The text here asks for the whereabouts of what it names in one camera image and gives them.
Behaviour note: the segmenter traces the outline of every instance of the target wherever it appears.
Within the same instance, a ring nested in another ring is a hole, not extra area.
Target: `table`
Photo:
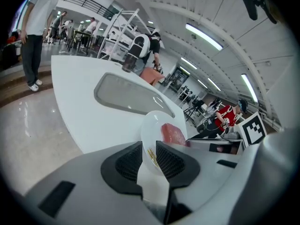
[[[164,78],[162,74],[160,74],[158,71],[155,71],[151,67],[146,67],[140,77],[145,80],[147,83],[151,84],[154,86],[160,79]]]
[[[80,57],[52,56],[52,82],[62,118],[83,153],[118,144],[140,141],[144,115],[126,112],[98,103],[94,88],[106,72],[123,76],[159,94],[174,112],[187,138],[183,111],[156,88],[134,73],[124,72],[115,62]]]
[[[89,37],[89,40],[88,40],[87,46],[86,46],[86,55],[88,55],[88,49],[89,49],[89,47],[90,47],[89,44],[90,44],[90,40],[91,40],[91,37],[93,36],[93,34],[91,34],[91,33],[86,33],[86,32],[80,32],[80,31],[77,31],[77,30],[74,31],[74,34],[73,34],[73,36],[72,36],[72,38],[71,38],[71,43],[70,43],[70,45],[69,45],[68,52],[70,51],[71,46],[72,46],[72,44],[74,43],[74,38],[76,37],[76,34],[81,34],[80,41],[81,41],[81,39],[82,39],[82,37],[83,37],[84,35]]]

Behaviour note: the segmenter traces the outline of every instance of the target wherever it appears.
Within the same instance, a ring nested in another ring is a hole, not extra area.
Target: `white shelving rack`
[[[106,53],[106,55],[102,56],[100,59],[107,59],[108,57],[108,60],[110,61],[117,47],[120,47],[121,49],[124,49],[128,52],[129,47],[120,43],[123,34],[125,34],[132,40],[139,34],[145,34],[145,33],[151,34],[150,30],[148,29],[144,21],[139,17],[138,12],[139,9],[137,9],[136,11],[121,10],[118,14],[115,14],[112,17],[112,20],[108,25],[108,28],[104,32],[104,39],[98,51],[97,58],[100,58],[100,54],[101,52],[103,52],[103,48],[106,43],[113,43],[114,44],[113,48],[109,53]],[[122,20],[125,19],[127,21],[125,25],[124,22],[122,22],[122,25],[120,24],[120,16],[123,17]],[[112,28],[118,29],[120,31],[120,35],[118,36],[116,41],[108,39],[108,35],[110,34]]]

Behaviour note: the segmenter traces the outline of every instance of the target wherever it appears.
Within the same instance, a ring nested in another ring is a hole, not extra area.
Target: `person in red jacket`
[[[205,122],[205,129],[200,134],[192,137],[192,139],[205,138],[207,136],[208,138],[215,138],[217,134],[221,135],[224,132],[226,125],[234,126],[238,115],[242,112],[247,113],[247,107],[248,103],[243,99],[239,100],[238,104],[235,107],[232,107],[230,105],[225,106],[215,113],[216,118],[214,122],[212,122],[211,124]]]

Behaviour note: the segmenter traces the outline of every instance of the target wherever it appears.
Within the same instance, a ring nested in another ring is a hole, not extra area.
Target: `glossy floor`
[[[174,92],[165,95],[173,100]],[[186,122],[188,138],[197,134]],[[0,109],[0,162],[11,187],[25,194],[55,169],[82,154],[60,115],[53,89]]]

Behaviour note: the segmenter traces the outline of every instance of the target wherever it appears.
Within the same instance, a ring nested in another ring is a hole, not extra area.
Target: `fluorescent light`
[[[193,69],[197,69],[193,64],[191,64],[188,60],[185,58],[181,58],[182,61],[185,61],[188,65],[190,65]]]
[[[206,41],[208,41],[211,45],[213,45],[215,48],[217,48],[219,51],[222,50],[223,46],[216,42],[214,39],[206,35],[204,32],[200,31],[196,27],[192,26],[191,24],[186,24],[186,29],[190,30],[191,32],[197,34],[198,36],[202,37]]]
[[[183,67],[180,67],[181,68],[181,70],[183,70],[184,72],[186,72],[187,74],[191,74],[191,73],[189,73],[187,70],[185,70]]]
[[[245,83],[246,83],[246,85],[247,85],[247,87],[248,87],[248,89],[249,89],[249,91],[250,91],[250,93],[252,95],[253,101],[255,101],[256,103],[258,103],[258,100],[257,100],[257,97],[255,95],[254,89],[251,86],[251,83],[249,82],[247,75],[246,74],[242,74],[241,76],[244,79],[244,81],[245,81]]]
[[[201,83],[203,87],[207,88],[207,87],[203,84],[203,82],[201,82],[199,79],[198,79],[198,82]]]
[[[219,91],[221,91],[221,89],[210,79],[210,78],[208,78],[208,80],[219,90]]]

